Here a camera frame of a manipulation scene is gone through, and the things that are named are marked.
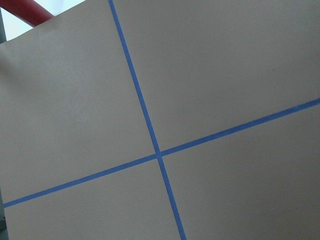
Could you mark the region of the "red cylinder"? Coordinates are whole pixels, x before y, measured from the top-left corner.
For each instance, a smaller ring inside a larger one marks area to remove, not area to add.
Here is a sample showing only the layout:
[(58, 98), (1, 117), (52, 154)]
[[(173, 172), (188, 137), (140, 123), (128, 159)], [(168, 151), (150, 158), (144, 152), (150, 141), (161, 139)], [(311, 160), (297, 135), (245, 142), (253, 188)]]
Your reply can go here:
[(36, 27), (54, 17), (34, 0), (0, 0), (0, 7), (31, 27)]

